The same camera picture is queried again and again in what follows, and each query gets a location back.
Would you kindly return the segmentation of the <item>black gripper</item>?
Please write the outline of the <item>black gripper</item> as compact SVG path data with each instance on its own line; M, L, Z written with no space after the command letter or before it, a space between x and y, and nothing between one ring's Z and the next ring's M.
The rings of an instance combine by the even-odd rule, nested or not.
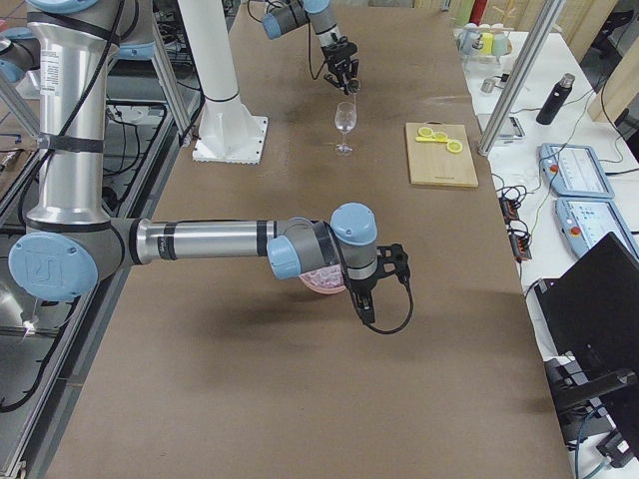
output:
M377 246L373 258L362 266L346 265L346 286L363 324L374 323L372 291L379 281L393 275L410 294L408 254L400 243Z
M329 83L350 83L357 77L358 59L352 56L357 47L350 41L339 41L321 48L328 73L323 77Z

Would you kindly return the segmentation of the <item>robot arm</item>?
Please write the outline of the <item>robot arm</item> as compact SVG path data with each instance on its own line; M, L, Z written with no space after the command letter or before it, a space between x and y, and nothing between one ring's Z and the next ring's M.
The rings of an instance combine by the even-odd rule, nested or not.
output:
M327 67L323 78L346 95L359 90L357 47L340 32L329 1L284 1L265 13L261 22L271 40L302 26L312 28Z
M339 264L354 310L379 334L404 328L413 312L408 256L398 243L377 245L373 212L348 203L330 223L288 221L182 221L153 223L112 218L102 204L107 61L153 59L163 72L168 100L181 102L151 1L27 1L28 27L40 44L42 152L37 205L26 214L26 234L10 249L9 270L31 295L68 301L121 268L154 259L265 256L279 279ZM179 1L192 58L201 81L204 116L195 159L257 164L268 118L242 103L220 1ZM302 1L296 15L310 20L328 60L326 77L356 91L356 47L338 36L329 1ZM395 275L408 294L406 320L373 326L372 290Z

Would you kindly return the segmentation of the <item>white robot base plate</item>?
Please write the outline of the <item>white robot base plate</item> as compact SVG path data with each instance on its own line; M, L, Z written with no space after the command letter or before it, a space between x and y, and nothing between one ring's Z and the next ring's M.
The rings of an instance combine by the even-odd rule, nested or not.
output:
M194 161L245 165L261 161L269 126L267 117L248 115L233 121L218 114L207 124L206 133L203 124L192 153Z

